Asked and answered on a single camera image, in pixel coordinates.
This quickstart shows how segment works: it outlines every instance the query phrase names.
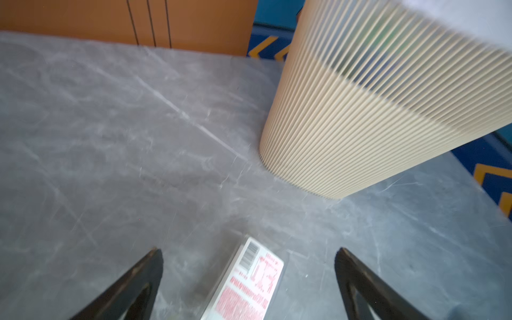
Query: orange cabinet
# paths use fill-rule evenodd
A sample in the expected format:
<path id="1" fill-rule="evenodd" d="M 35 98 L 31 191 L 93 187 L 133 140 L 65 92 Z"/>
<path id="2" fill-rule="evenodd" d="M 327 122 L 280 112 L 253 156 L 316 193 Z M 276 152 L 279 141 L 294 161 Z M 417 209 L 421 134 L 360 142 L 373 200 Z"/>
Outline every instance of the orange cabinet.
<path id="1" fill-rule="evenodd" d="M 243 55 L 258 0 L 2 0 L 0 29 Z"/>

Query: marble tile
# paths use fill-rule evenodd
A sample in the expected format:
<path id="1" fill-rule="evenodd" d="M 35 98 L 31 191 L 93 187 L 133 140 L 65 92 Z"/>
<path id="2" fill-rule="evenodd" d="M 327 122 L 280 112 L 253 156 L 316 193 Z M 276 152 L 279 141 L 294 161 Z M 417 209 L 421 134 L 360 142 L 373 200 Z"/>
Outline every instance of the marble tile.
<path id="1" fill-rule="evenodd" d="M 198 318 L 249 233 L 266 319 L 345 319 L 345 246 L 432 319 L 510 319 L 512 225 L 451 154 L 340 201 L 266 171 L 276 61 L 0 32 L 0 317 L 68 319 L 153 247 L 153 319 Z"/>

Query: blue wall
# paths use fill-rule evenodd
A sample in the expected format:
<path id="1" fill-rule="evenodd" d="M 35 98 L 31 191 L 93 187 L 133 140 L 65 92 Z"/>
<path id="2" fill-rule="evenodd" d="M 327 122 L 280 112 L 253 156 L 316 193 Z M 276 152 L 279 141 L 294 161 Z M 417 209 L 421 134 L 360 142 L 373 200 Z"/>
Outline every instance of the blue wall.
<path id="1" fill-rule="evenodd" d="M 295 30 L 296 15 L 305 0 L 260 0 L 254 23 L 267 24 Z"/>
<path id="2" fill-rule="evenodd" d="M 512 144 L 512 124 L 506 125 L 501 129 L 496 130 L 503 139 Z"/>
<path id="3" fill-rule="evenodd" d="M 474 174 L 478 163 L 512 170 L 512 153 L 492 134 L 453 149 L 452 153 L 471 175 Z M 482 187 L 494 202 L 499 204 L 503 192 L 512 193 L 512 179 L 497 174 L 486 174 Z M 510 212 L 504 213 L 512 220 Z"/>

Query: barcode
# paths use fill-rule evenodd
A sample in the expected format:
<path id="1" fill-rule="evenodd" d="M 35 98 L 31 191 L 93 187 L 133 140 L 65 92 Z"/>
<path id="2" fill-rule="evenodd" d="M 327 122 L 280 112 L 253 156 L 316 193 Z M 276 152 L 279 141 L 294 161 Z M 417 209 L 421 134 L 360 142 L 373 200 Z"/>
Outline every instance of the barcode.
<path id="1" fill-rule="evenodd" d="M 259 250 L 260 248 L 258 248 L 258 246 L 253 242 L 250 242 L 247 246 L 247 250 L 245 250 L 244 256 L 242 257 L 242 260 L 240 260 L 240 266 L 247 270 L 247 272 L 251 269 L 254 258 Z"/>

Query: blue and yellow wall panel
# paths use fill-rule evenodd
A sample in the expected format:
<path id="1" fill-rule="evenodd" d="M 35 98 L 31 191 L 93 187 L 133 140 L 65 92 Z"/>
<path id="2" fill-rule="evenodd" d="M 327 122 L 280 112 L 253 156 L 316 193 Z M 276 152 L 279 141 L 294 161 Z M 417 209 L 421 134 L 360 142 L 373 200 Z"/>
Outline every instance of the blue and yellow wall panel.
<path id="1" fill-rule="evenodd" d="M 512 152 L 499 136 L 489 134 L 452 153 L 512 220 Z"/>
<path id="2" fill-rule="evenodd" d="M 247 56 L 284 61 L 290 49 L 293 31 L 253 26 Z"/>

